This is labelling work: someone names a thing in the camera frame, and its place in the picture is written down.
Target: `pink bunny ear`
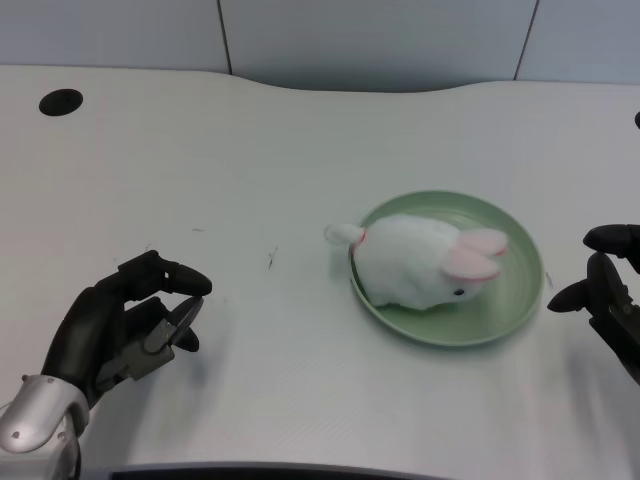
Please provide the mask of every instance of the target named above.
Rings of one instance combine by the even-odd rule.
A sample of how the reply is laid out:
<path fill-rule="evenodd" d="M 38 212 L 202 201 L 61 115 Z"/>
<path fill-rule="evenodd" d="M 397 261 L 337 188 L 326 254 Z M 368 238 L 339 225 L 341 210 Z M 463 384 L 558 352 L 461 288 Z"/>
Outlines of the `pink bunny ear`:
<path fill-rule="evenodd" d="M 460 232 L 457 245 L 473 250 L 482 255 L 492 257 L 507 251 L 509 239 L 504 232 L 492 228 L 477 228 Z"/>
<path fill-rule="evenodd" d="M 456 246 L 445 257 L 442 270 L 456 280 L 485 282 L 498 276 L 500 266 L 473 250 Z"/>

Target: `white table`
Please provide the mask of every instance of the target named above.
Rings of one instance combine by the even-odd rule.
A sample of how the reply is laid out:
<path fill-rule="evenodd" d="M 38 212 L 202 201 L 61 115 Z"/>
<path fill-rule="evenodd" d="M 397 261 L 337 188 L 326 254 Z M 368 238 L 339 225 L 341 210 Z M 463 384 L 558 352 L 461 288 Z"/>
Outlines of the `white table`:
<path fill-rule="evenodd" d="M 59 88 L 84 104 L 42 115 Z M 358 304 L 322 229 L 405 192 L 465 192 L 528 228 L 557 291 L 583 276 L 589 228 L 640 223 L 638 110 L 634 86 L 326 93 L 211 73 L 0 67 L 0 404 L 40 371 L 82 288 L 149 247 L 212 278 L 201 351 L 104 397 L 83 436 L 87 468 L 637 478 L 640 387 L 585 312 L 542 309 L 481 349 L 413 344 Z"/>

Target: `robotic hand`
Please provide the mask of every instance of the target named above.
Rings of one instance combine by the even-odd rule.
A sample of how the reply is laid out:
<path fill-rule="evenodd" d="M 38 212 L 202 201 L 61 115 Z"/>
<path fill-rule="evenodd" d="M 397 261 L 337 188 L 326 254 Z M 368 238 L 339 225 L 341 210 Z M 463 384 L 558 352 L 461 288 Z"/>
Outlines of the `robotic hand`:
<path fill-rule="evenodd" d="M 615 352 L 640 384 L 640 307 L 606 254 L 626 258 L 640 274 L 640 225 L 606 225 L 591 230 L 584 244 L 596 250 L 587 263 L 587 278 L 558 293 L 548 308 L 554 312 L 586 308 L 593 329 Z"/>
<path fill-rule="evenodd" d="M 201 273 L 149 251 L 84 290 L 58 328 L 42 372 L 22 377 L 0 417 L 0 477 L 79 478 L 77 438 L 89 410 L 126 378 L 138 380 L 170 362 L 172 346 L 196 352 L 190 325 L 211 289 Z M 191 298 L 173 311 L 157 297 L 125 311 L 126 302 L 159 291 Z"/>

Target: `black round hole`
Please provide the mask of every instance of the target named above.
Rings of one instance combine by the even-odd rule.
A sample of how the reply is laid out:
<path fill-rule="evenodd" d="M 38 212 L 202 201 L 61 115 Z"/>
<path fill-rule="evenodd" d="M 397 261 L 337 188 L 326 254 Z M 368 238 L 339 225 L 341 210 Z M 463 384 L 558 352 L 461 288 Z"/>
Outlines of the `black round hole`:
<path fill-rule="evenodd" d="M 69 115 L 82 105 L 82 100 L 82 94 L 77 90 L 56 90 L 40 100 L 40 111 L 49 117 Z"/>

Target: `green plate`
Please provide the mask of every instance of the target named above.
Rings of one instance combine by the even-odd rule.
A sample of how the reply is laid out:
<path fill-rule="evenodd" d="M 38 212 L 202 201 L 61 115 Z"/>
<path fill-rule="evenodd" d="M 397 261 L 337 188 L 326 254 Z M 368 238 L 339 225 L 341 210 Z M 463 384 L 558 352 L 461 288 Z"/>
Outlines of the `green plate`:
<path fill-rule="evenodd" d="M 351 279 L 360 299 L 382 323 L 414 340 L 448 347 L 490 342 L 508 335 L 534 316 L 542 296 L 544 267 L 531 236 L 506 212 L 484 200 L 454 192 L 416 192 L 394 198 L 362 222 L 397 213 L 448 222 L 461 230 L 488 227 L 509 236 L 509 250 L 499 258 L 500 276 L 468 302 L 428 310 L 374 307 L 367 300 L 351 258 Z"/>

